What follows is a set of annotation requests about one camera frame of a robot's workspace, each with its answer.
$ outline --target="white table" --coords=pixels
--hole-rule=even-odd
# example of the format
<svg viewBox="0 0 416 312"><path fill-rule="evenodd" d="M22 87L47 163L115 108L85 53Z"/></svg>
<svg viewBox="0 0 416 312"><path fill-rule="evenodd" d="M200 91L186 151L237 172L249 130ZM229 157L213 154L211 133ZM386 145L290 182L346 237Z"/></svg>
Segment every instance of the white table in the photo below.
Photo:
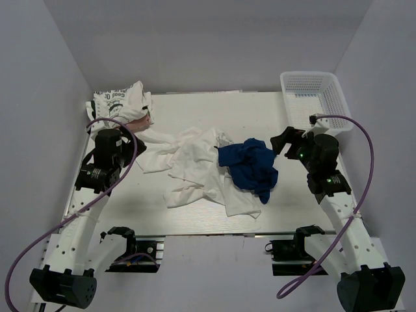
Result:
<svg viewBox="0 0 416 312"><path fill-rule="evenodd" d="M264 140L281 134L288 126L281 92L166 94L152 96L155 124L162 133L178 134L195 126L202 130L219 127L234 142L247 138ZM89 140L87 151L94 147ZM306 170L283 155L276 158L278 184L270 201L261 207L257 220L250 216L227 217L224 206L209 200L168 209L162 195L177 185L167 172L143 174L134 165L113 191L104 208L96 233L113 226L127 226L137 235L188 235L225 233L282 233L316 224L333 227L310 193Z"/></svg>

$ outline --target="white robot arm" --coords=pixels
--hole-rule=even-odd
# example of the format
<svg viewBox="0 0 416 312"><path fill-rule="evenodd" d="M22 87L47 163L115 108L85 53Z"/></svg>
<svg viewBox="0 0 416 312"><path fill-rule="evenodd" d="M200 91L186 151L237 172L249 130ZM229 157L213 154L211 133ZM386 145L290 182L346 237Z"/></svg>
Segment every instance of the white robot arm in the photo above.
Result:
<svg viewBox="0 0 416 312"><path fill-rule="evenodd" d="M138 148L133 155L133 141L126 138L125 142L124 138L122 130L99 131L96 147L84 158L75 182L70 215L79 214L87 203L101 197L119 180L121 169L146 150L144 143L135 138ZM88 163L92 156L94 162ZM95 295L99 275L118 258L136 252L135 232L114 227L102 233L99 246L87 253L97 219L110 195L67 223L43 269L33 269L30 283L43 300L85 309Z"/></svg>
<svg viewBox="0 0 416 312"><path fill-rule="evenodd" d="M328 215L338 234L337 238L342 235L339 242L343 247L343 253L336 249L328 253L335 243L331 242L319 227L307 226L296 230L289 247L282 247L278 240L273 241L274 257L288 260L293 255L310 255L316 260L321 260L324 254L328 253L320 265L337 283L338 297L345 311L393 309L403 288L403 271L400 267L391 267L387 263L372 243L361 216L355 214L359 206L353 209L351 188L345 177L336 169L338 141L325 134L329 128L328 120L311 116L311 121L314 127L308 131L288 127L280 136L275 136L270 141L276 155L281 153L286 144L291 145L285 156L288 159L299 160L307 170L307 184L311 193ZM302 278L286 285L278 293L278 298L283 298L293 291L305 280ZM297 285L281 294L284 289L295 283Z"/></svg>

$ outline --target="plastic basket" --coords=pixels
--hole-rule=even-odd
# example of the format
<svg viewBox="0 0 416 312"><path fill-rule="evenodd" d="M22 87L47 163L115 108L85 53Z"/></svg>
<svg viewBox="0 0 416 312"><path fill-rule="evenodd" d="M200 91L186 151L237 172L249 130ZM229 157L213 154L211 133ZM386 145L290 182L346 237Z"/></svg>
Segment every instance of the plastic basket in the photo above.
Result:
<svg viewBox="0 0 416 312"><path fill-rule="evenodd" d="M289 124L309 129L309 116L316 113L351 117L337 77L322 71L286 71L280 75L283 100ZM340 118L329 120L329 135L352 129L352 124Z"/></svg>

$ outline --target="white panel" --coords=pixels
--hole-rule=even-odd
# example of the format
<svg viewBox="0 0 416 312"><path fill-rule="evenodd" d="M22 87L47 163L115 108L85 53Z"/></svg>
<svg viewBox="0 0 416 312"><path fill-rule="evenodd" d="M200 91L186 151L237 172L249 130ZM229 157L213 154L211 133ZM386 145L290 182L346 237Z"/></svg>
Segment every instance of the white panel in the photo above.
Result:
<svg viewBox="0 0 416 312"><path fill-rule="evenodd" d="M45 0L94 90L279 90L333 72L371 0Z"/></svg>
<svg viewBox="0 0 416 312"><path fill-rule="evenodd" d="M62 217L86 139L91 96L41 0L2 1L0 9L0 284L15 257ZM15 306L24 311L42 244L12 277ZM0 311L7 311L0 300Z"/></svg>
<svg viewBox="0 0 416 312"><path fill-rule="evenodd" d="M409 311L416 311L415 55L416 2L377 0L335 72L352 117L374 143L374 179L361 212L391 264L406 275L402 297ZM353 129L341 147L359 199L369 172L368 144Z"/></svg>

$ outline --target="crumpled fabric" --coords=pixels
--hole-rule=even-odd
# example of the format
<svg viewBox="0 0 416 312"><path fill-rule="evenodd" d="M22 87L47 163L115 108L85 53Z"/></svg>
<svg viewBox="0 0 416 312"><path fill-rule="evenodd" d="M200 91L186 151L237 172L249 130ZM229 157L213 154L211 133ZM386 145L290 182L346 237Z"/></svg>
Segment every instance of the crumpled fabric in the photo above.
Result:
<svg viewBox="0 0 416 312"><path fill-rule="evenodd" d="M144 173L168 170L168 175L181 180L163 198L168 208L195 202L204 196L226 206L228 216L250 215L257 218L260 202L251 192L237 188L226 168L218 165L217 148L233 141L218 128L201 131L192 127L177 137L147 129L136 136L147 150L136 159Z"/></svg>
<svg viewBox="0 0 416 312"><path fill-rule="evenodd" d="M94 92L93 100L85 105L90 120L100 117L115 119L132 131L145 129L154 122L151 94L143 91L140 81L119 90ZM102 129L117 127L119 125L114 122L96 122L91 127L91 137L94 139Z"/></svg>
<svg viewBox="0 0 416 312"><path fill-rule="evenodd" d="M270 190L278 182L274 157L274 152L255 138L218 149L219 166L227 166L234 184L242 190L254 191L263 204L268 202Z"/></svg>

